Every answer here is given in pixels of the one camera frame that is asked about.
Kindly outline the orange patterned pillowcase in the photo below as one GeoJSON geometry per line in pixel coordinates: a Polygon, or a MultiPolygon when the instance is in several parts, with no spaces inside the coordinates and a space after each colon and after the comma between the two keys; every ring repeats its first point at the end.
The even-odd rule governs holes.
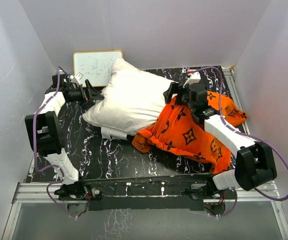
{"type": "Polygon", "coordinates": [[[141,153],[155,146],[176,156],[210,164],[212,174],[227,171],[231,164],[231,151],[195,124],[189,108],[176,104],[175,97],[165,105],[153,125],[136,133],[132,145],[141,153]]]}

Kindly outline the white pillow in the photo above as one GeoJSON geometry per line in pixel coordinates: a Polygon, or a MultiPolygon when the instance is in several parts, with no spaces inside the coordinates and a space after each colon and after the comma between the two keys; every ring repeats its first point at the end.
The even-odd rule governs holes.
{"type": "Polygon", "coordinates": [[[99,127],[103,139],[126,140],[156,122],[166,105],[163,94],[171,83],[118,58],[101,92],[104,99],[96,101],[82,118],[99,127]]]}

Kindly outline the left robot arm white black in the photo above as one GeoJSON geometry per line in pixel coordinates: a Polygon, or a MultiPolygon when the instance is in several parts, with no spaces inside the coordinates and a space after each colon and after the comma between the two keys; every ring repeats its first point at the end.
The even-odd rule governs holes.
{"type": "Polygon", "coordinates": [[[82,109],[89,109],[103,96],[89,80],[82,83],[83,74],[68,75],[60,71],[52,76],[52,85],[45,91],[44,100],[38,110],[25,117],[25,126],[34,156],[46,159],[59,176],[59,198],[83,200],[88,188],[81,180],[79,171],[71,163],[65,151],[66,138],[58,115],[66,103],[76,102],[82,109]]]}

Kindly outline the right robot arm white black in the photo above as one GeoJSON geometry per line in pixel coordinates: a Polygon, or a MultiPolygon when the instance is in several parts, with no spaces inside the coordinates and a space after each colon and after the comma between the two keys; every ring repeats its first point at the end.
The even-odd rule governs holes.
{"type": "Polygon", "coordinates": [[[217,199],[226,189],[250,191],[277,177],[272,148],[229,124],[218,110],[209,105],[205,85],[172,82],[163,95],[167,104],[176,96],[175,103],[188,107],[193,122],[216,137],[236,159],[235,169],[210,176],[196,193],[217,199]]]}

